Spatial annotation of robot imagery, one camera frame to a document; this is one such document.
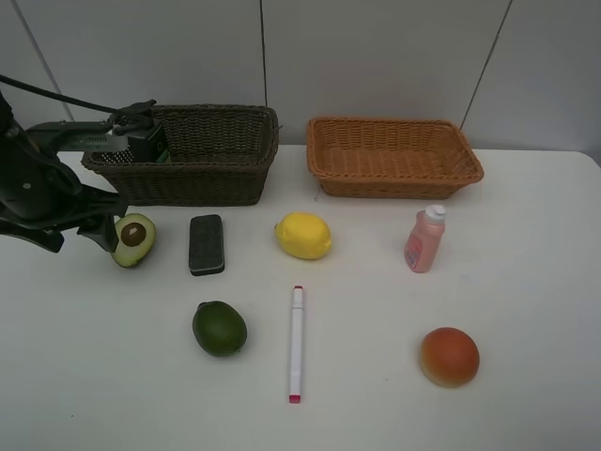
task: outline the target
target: white table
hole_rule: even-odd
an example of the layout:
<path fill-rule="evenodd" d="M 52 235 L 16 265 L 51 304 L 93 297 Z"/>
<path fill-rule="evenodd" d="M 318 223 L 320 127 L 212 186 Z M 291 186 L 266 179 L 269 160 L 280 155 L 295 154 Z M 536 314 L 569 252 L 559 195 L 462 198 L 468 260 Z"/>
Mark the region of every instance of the white table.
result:
<path fill-rule="evenodd" d="M 0 449 L 601 449 L 601 171 L 577 153 L 478 151 L 483 182 L 456 194 L 435 267 L 402 247 L 425 201 L 345 199 L 317 189 L 303 147 L 282 146 L 249 208 L 131 208 L 157 225 L 136 270 L 67 234 L 60 254 L 0 239 Z M 82 180 L 106 182 L 66 160 Z M 273 226 L 292 210 L 331 226 L 323 260 L 285 255 Z M 218 212 L 226 270 L 192 277 L 192 217 Z M 307 293 L 305 390 L 287 403 L 291 289 Z M 244 317 L 231 359 L 207 356 L 203 301 Z M 455 326 L 480 372 L 447 390 L 419 343 Z"/>

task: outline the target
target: dark brown wicker basket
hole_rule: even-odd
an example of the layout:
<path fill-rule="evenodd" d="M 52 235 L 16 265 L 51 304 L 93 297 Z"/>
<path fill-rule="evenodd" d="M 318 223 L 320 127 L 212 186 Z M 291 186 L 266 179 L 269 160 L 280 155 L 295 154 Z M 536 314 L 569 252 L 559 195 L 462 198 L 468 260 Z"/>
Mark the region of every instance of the dark brown wicker basket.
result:
<path fill-rule="evenodd" d="M 128 151 L 90 153 L 82 164 L 131 205 L 236 206 L 257 203 L 278 148 L 270 108 L 160 105 L 172 163 L 130 163 Z"/>

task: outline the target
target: black cable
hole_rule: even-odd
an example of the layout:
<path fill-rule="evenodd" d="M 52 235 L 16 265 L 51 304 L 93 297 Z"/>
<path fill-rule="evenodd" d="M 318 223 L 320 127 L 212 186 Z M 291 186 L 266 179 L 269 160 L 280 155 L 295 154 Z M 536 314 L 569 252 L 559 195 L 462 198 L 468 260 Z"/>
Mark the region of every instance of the black cable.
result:
<path fill-rule="evenodd" d="M 10 85 L 16 87 L 17 89 L 22 89 L 23 91 L 28 91 L 33 94 L 38 94 L 42 97 L 47 97 L 49 99 L 53 99 L 55 101 L 63 101 L 65 103 L 70 103 L 71 105 L 82 106 L 84 108 L 88 108 L 90 110 L 102 111 L 103 113 L 109 113 L 113 115 L 121 115 L 127 117 L 133 117 L 135 119 L 141 120 L 143 122 L 149 122 L 149 117 L 136 115 L 135 113 L 130 113 L 128 111 L 117 110 L 115 108 L 110 108 L 108 106 L 97 105 L 96 103 L 90 103 L 89 101 L 80 101 L 78 99 L 74 99 L 73 97 L 64 96 L 62 94 L 56 94 L 52 91 L 47 91 L 46 89 L 42 89 L 41 87 L 31 86 L 27 83 L 20 82 L 18 80 L 14 80 L 12 78 L 8 78 L 6 75 L 0 74 L 0 83 L 4 83 L 6 85 Z"/>

